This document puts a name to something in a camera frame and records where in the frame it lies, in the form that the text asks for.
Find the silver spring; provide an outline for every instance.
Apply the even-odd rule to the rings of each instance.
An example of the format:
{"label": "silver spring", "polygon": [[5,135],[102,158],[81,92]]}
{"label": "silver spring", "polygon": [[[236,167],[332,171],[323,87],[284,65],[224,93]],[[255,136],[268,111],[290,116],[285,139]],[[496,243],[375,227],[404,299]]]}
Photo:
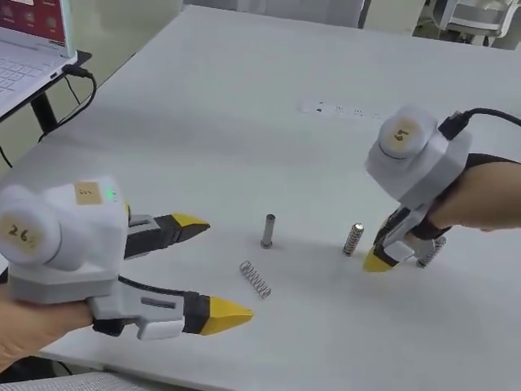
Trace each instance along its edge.
{"label": "silver spring", "polygon": [[250,261],[244,261],[240,264],[239,270],[241,274],[250,282],[256,292],[262,299],[265,299],[271,294],[271,288],[261,278],[255,267]]}
{"label": "silver spring", "polygon": [[447,239],[444,236],[440,236],[438,239],[434,239],[434,250],[432,253],[427,254],[425,257],[418,259],[416,265],[425,269],[429,264],[434,261],[434,258],[440,253],[441,249],[447,244]]}
{"label": "silver spring", "polygon": [[361,236],[364,234],[364,226],[358,222],[354,226],[351,227],[351,231],[349,232],[348,239],[344,245],[344,254],[348,257],[351,257],[355,250],[357,249],[357,245],[360,242]]}

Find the power outlet strip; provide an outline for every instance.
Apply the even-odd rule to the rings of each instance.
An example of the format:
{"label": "power outlet strip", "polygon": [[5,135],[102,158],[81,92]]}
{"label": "power outlet strip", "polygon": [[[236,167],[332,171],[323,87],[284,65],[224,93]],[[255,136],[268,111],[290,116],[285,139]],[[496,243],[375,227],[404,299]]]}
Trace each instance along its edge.
{"label": "power outlet strip", "polygon": [[321,100],[307,100],[300,104],[299,111],[303,114],[314,114],[346,119],[363,119],[372,121],[384,121],[385,117],[377,112],[362,110],[351,106],[327,103]]}

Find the table surface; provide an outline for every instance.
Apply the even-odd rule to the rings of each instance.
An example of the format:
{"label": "table surface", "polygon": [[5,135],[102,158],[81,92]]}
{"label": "table surface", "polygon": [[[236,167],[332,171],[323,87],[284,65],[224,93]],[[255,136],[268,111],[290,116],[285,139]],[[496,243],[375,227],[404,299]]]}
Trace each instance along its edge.
{"label": "table surface", "polygon": [[[518,64],[489,48],[188,7],[2,185],[112,173],[136,213],[207,219],[210,231],[128,261],[123,275],[256,316],[155,342],[85,329],[44,355],[202,390],[519,389],[518,231],[455,229],[428,270],[361,271],[396,207],[363,168],[378,117],[411,102],[440,119],[519,113],[521,79],[508,76]],[[321,99],[362,116],[299,111]],[[521,160],[520,129],[480,117],[471,132],[474,152]],[[267,213],[277,223],[263,250]],[[366,233],[348,259],[355,222]],[[265,301],[239,273],[245,260],[273,289]]]}

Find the small metal part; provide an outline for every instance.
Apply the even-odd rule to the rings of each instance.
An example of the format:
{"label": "small metal part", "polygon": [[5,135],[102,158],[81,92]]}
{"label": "small metal part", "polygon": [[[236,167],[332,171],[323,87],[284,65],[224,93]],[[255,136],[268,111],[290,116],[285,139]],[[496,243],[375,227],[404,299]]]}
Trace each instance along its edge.
{"label": "small metal part", "polygon": [[264,234],[262,235],[262,240],[260,241],[260,245],[262,248],[271,248],[273,245],[272,238],[274,236],[274,226],[275,226],[275,215],[269,214],[266,216],[266,224],[264,227]]}
{"label": "small metal part", "polygon": [[241,274],[250,282],[260,298],[265,299],[271,294],[271,288],[268,284],[259,276],[259,273],[253,267],[250,261],[244,261],[240,264],[239,270]]}
{"label": "small metal part", "polygon": [[358,222],[354,226],[351,227],[351,231],[349,232],[348,239],[344,245],[344,254],[348,257],[351,257],[355,250],[357,249],[357,245],[360,242],[361,236],[364,233],[364,226]]}
{"label": "small metal part", "polygon": [[447,244],[447,239],[444,236],[440,236],[438,239],[434,240],[434,250],[432,253],[427,254],[425,257],[417,260],[416,265],[425,269],[429,264],[436,258],[436,256],[440,253],[441,249]]}

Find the laptop screen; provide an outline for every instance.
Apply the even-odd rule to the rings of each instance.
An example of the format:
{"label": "laptop screen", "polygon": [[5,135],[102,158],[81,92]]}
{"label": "laptop screen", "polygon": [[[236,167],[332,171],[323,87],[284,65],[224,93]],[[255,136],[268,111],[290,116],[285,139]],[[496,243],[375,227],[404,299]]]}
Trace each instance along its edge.
{"label": "laptop screen", "polygon": [[60,0],[0,0],[0,27],[65,43]]}

